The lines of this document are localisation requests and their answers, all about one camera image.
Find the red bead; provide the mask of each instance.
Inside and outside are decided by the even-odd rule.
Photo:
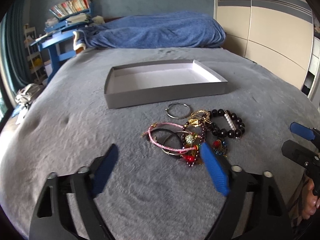
[[[212,146],[213,146],[214,148],[218,148],[220,145],[221,145],[221,142],[220,142],[220,141],[214,141],[213,144],[212,144]]]
[[[190,163],[194,163],[196,161],[196,158],[191,155],[183,155],[183,158]]]

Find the finger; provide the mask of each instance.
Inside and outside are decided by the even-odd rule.
[[[311,209],[307,212],[307,214],[310,215],[310,216],[312,216],[312,215],[315,214],[316,211],[317,211],[317,208],[316,208],[316,207],[313,207],[313,208],[311,208]]]
[[[306,198],[306,204],[314,207],[316,206],[317,200],[318,200],[318,197],[314,196],[312,191],[309,191]]]
[[[313,183],[313,180],[309,179],[308,184],[307,184],[308,190],[313,190],[314,187],[315,187],[315,184]]]
[[[310,218],[310,215],[307,214],[305,211],[302,211],[301,216],[303,219],[306,219],[306,220]]]

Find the blue blanket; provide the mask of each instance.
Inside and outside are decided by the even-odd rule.
[[[75,33],[75,49],[219,47],[225,40],[223,28],[209,15],[176,12],[127,16]]]

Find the blue desk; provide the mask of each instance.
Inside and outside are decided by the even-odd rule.
[[[60,62],[76,55],[76,52],[74,50],[58,55],[56,44],[72,39],[73,31],[76,31],[87,24],[88,23],[81,22],[81,23],[76,23],[74,25],[66,26],[65,28],[62,28],[61,30],[59,30],[58,32],[53,33],[50,39],[38,44],[39,51],[43,51],[44,49],[49,50],[52,73],[48,78],[48,83],[50,82],[52,77],[57,73],[57,71],[60,69]]]

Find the jewelry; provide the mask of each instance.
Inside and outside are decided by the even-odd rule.
[[[241,136],[245,132],[245,125],[242,122],[242,119],[240,117],[237,117],[235,113],[231,114],[229,110],[223,110],[223,109],[213,109],[212,110],[212,116],[224,116],[225,119],[227,120],[230,130],[227,131],[226,129],[219,129],[218,127],[214,127],[212,130],[212,134],[214,136],[219,136],[221,138],[229,137],[229,138],[236,138],[240,139]],[[235,123],[238,125],[238,129],[236,129],[234,123],[232,121],[235,121]]]
[[[199,122],[200,120],[203,123],[211,124],[210,118],[212,114],[210,111],[206,110],[198,110],[191,114],[190,119],[188,120],[189,125],[192,125],[194,127],[198,127],[201,125]]]
[[[184,116],[181,116],[181,117],[173,116],[173,115],[169,114],[169,108],[170,108],[171,106],[174,106],[174,105],[182,105],[182,106],[188,107],[188,108],[189,108],[189,113],[186,114],[186,115],[184,115]],[[170,105],[167,106],[167,108],[165,109],[165,111],[166,111],[166,113],[167,113],[167,116],[169,116],[169,117],[171,117],[171,118],[173,118],[173,119],[185,119],[185,118],[187,118],[188,116],[190,116],[190,114],[191,114],[191,112],[192,112],[191,107],[188,106],[188,105],[186,105],[186,104],[183,104],[183,103],[172,103],[172,104],[170,104]]]
[[[191,133],[189,131],[179,131],[179,132],[184,132],[184,133],[188,133],[188,135],[191,135],[193,138],[199,138],[200,136],[195,134],[195,133]],[[164,141],[163,141],[163,144],[165,144],[165,142],[171,137],[168,136]],[[189,167],[192,167],[194,164],[203,164],[203,161],[202,159],[200,158],[200,155],[199,155],[199,148],[198,150],[193,150],[191,151],[191,153],[189,154],[173,154],[173,153],[170,153],[169,151],[165,151],[164,149],[161,149],[164,153],[166,154],[169,154],[169,155],[174,155],[174,156],[179,156],[179,157],[182,157],[186,160],[186,163]]]
[[[189,132],[189,131],[177,131],[175,134],[177,134],[177,133],[187,133],[188,135],[192,135],[192,137],[194,138],[194,136],[196,136],[197,138],[200,138],[200,136],[199,135],[197,135],[196,133],[192,133],[192,132]],[[164,139],[164,141],[163,141],[163,145],[164,145],[164,143],[167,141],[167,140],[169,140],[171,138],[171,135],[169,135],[166,139]],[[182,140],[183,140],[183,138],[182,138],[182,136],[181,136],[181,147],[182,147],[182,149],[184,148],[184,146],[183,146],[183,143],[182,143]],[[164,153],[166,153],[166,154],[168,154],[168,155],[174,155],[174,156],[180,156],[180,157],[182,157],[182,154],[181,153],[171,153],[170,151],[166,151],[166,150],[164,150],[163,148],[161,148],[161,150],[164,152]]]
[[[181,147],[183,146],[182,141],[181,141],[181,138],[179,137],[179,135],[178,135],[177,133],[175,133],[175,132],[173,132],[173,131],[171,131],[171,130],[169,130],[169,129],[157,128],[157,129],[153,129],[153,130],[151,131],[151,134],[153,134],[154,132],[157,132],[157,131],[163,131],[163,132],[171,133],[172,136],[175,136],[175,137],[178,139],[178,141],[180,142]]]
[[[227,143],[224,138],[218,139],[212,143],[213,152],[217,155],[223,155],[227,158]]]
[[[200,120],[197,120],[196,123],[194,122],[194,120],[195,120],[195,119],[189,119],[189,120],[186,122],[186,124],[182,127],[182,130],[185,131],[185,130],[188,128],[189,125],[194,126],[194,127],[200,126],[200,127],[202,128],[202,133],[201,133],[201,136],[200,136],[200,143],[203,143],[203,142],[205,142],[205,139],[206,139],[206,131],[207,131],[207,128],[206,128],[203,120],[201,120],[201,119],[200,119]],[[186,137],[184,138],[184,140],[182,140],[182,143],[183,143],[183,144],[188,144],[187,141],[190,140],[190,139],[191,139],[190,137],[186,136]]]
[[[193,147],[188,147],[188,148],[182,148],[182,149],[175,149],[175,148],[171,148],[171,147],[167,147],[167,146],[164,146],[160,143],[158,143],[157,141],[155,141],[153,138],[152,138],[152,135],[151,135],[151,131],[153,128],[155,128],[156,126],[158,125],[173,125],[173,126],[176,126],[176,127],[179,127],[179,128],[182,128],[184,126],[182,125],[179,125],[179,124],[176,124],[176,123],[170,123],[170,122],[161,122],[161,123],[153,123],[152,125],[150,125],[149,129],[148,129],[148,135],[149,135],[149,139],[150,141],[154,144],[154,145],[157,145],[158,147],[162,148],[162,149],[165,149],[165,150],[169,150],[169,151],[173,151],[173,152],[178,152],[180,154],[183,154],[183,153],[186,153],[188,151],[191,151],[191,150],[199,150],[199,146],[198,145],[195,145]]]

